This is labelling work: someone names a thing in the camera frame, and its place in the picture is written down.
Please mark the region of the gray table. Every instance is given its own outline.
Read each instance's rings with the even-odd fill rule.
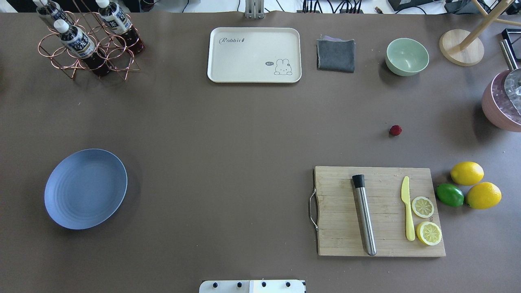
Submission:
[[[132,17],[147,44],[141,72],[71,81],[37,54],[46,29],[36,15],[0,14],[0,291],[197,292],[202,280],[261,278],[305,279],[308,292],[519,291],[521,138],[480,108],[506,69],[504,25],[482,34],[484,59],[464,68],[438,40],[480,17]],[[226,26],[297,29],[302,79],[212,83],[209,33]],[[354,74],[316,69],[320,34],[356,40]],[[386,68],[399,37],[427,48],[424,72]],[[129,189],[106,222],[67,230],[48,216],[43,192],[53,168],[87,148],[119,156]],[[436,185],[460,161],[481,164],[503,199],[484,211],[438,203],[446,257],[317,255],[307,212],[314,166],[428,167]]]

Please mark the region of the pink bowl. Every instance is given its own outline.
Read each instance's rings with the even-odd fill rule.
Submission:
[[[481,98],[481,107],[492,124],[504,130],[521,132],[521,115],[512,105],[503,86],[509,72],[503,71],[488,84]]]

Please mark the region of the blue plate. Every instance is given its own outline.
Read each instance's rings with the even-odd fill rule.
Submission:
[[[65,158],[45,186],[45,208],[58,224],[87,229],[108,219],[127,192],[127,171],[114,154],[88,149]]]

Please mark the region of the wooden stand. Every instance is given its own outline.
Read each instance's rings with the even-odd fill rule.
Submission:
[[[521,23],[497,19],[514,0],[503,0],[487,14],[477,0],[472,0],[478,10],[485,16],[484,20],[472,32],[466,30],[450,30],[440,38],[441,53],[452,63],[460,66],[478,64],[485,53],[483,43],[478,36],[494,21],[521,26]]]

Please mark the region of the green bowl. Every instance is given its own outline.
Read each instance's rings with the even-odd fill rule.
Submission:
[[[415,75],[429,64],[429,53],[413,39],[396,39],[387,46],[386,64],[399,76]]]

